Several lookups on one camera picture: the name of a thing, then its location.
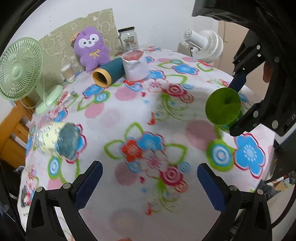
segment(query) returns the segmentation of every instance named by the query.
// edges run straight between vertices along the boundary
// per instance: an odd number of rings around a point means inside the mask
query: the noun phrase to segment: plush toy face
[[[79,56],[82,56],[95,52],[103,45],[103,36],[94,27],[87,27],[77,35],[74,51]]]

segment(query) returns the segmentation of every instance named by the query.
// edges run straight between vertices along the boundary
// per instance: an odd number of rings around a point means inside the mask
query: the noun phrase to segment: green funnel
[[[205,104],[210,122],[229,133],[229,128],[242,117],[242,103],[238,93],[231,88],[214,91]]]

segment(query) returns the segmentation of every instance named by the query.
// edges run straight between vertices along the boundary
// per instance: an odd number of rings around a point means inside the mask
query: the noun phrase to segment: wooden chair
[[[33,107],[34,106],[33,102],[30,100],[30,98],[28,96],[23,98],[22,102],[23,102],[24,105],[26,105],[28,107]],[[27,119],[29,121],[31,121],[32,120],[32,115],[34,113],[35,108],[34,109],[28,109],[28,108],[24,107],[23,104],[20,102],[20,100],[14,101],[14,103],[24,113],[24,115],[27,117]]]
[[[25,165],[26,150],[10,138],[10,135],[13,133],[27,143],[29,129],[20,122],[23,116],[25,116],[24,111],[14,106],[0,124],[0,159],[15,168]]]

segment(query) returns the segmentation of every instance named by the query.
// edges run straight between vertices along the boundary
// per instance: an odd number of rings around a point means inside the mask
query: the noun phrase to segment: green electric fan
[[[60,96],[63,87],[56,85],[48,92],[40,83],[43,52],[32,38],[12,43],[0,58],[0,95],[7,100],[20,100],[36,89],[40,96],[35,112],[41,114]]]

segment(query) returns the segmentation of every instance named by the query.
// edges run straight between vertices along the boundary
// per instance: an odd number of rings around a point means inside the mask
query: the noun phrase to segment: table
[[[257,126],[231,137],[208,122],[205,102],[227,87],[228,74],[180,53],[144,49],[149,77],[124,78],[107,89],[82,72],[65,91],[76,97],[43,115],[33,115],[22,173],[18,210],[26,226],[35,189],[60,188],[86,171],[93,160],[103,176],[80,210],[98,240],[201,240],[219,216],[199,183],[206,162],[228,185],[254,191],[268,172],[275,134]],[[246,86],[239,93],[246,112],[260,98]],[[73,122],[80,129],[73,160],[41,154],[37,130],[48,121]],[[57,208],[68,240],[73,240]]]

